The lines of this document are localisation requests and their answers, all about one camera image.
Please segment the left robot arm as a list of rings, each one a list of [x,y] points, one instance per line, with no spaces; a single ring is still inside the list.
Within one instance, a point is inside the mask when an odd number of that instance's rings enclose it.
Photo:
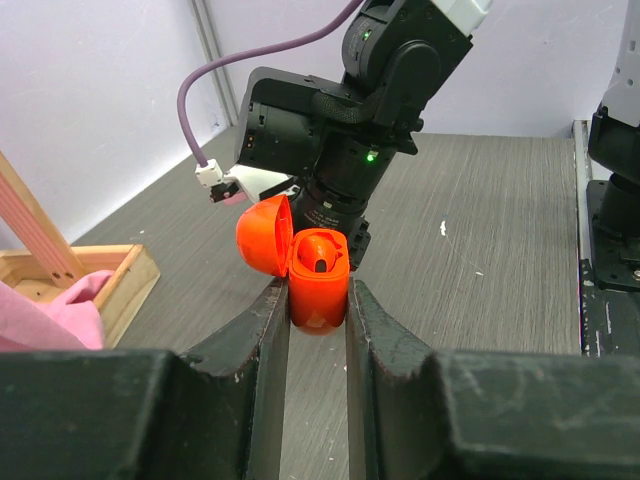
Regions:
[[[472,47],[486,1],[352,1],[324,28],[216,59],[177,96],[196,177],[249,200],[243,260],[270,283],[182,354],[112,350],[115,296],[157,281],[139,245],[71,248],[9,166],[1,215],[5,479],[275,479],[292,327],[346,336],[353,479],[639,475],[639,5],[583,155],[580,356],[437,351],[352,278],[368,201]]]

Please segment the orange earbud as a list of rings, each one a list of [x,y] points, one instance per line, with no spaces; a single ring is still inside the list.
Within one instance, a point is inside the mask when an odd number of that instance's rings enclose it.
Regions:
[[[341,249],[329,233],[312,233],[298,242],[297,259],[313,273],[328,273],[342,256]]]

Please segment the orange earbud charging case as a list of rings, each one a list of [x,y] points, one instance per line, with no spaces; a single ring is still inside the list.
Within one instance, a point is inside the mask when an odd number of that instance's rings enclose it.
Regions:
[[[297,259],[298,242],[312,233],[329,233],[341,245],[342,256],[328,273],[313,273]],[[340,327],[346,315],[350,259],[346,237],[332,229],[295,232],[285,195],[248,208],[236,224],[239,254],[252,269],[288,280],[291,322],[308,335],[325,336]]]

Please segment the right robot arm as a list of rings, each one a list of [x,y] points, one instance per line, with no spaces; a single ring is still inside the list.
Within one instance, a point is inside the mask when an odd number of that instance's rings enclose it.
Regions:
[[[329,228],[358,267],[371,236],[364,213],[394,156],[413,155],[422,111],[472,47],[487,1],[368,1],[342,44],[339,82],[255,69],[241,107],[241,165],[299,187],[296,230]]]

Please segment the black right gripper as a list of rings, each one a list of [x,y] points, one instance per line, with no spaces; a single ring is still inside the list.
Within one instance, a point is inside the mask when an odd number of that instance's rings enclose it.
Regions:
[[[239,164],[293,177],[296,231],[334,229],[360,266],[371,235],[364,212],[396,153],[414,155],[416,83],[388,70],[373,86],[336,83],[267,67],[255,69],[242,103]]]

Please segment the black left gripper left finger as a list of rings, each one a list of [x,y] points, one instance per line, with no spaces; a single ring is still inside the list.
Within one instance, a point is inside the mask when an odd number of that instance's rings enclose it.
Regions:
[[[290,324],[275,279],[177,354],[44,351],[1,358],[5,479],[275,479]]]

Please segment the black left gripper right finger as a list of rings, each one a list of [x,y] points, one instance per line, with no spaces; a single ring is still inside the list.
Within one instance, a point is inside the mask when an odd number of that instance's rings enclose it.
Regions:
[[[633,357],[436,350],[350,284],[353,479],[635,479]]]

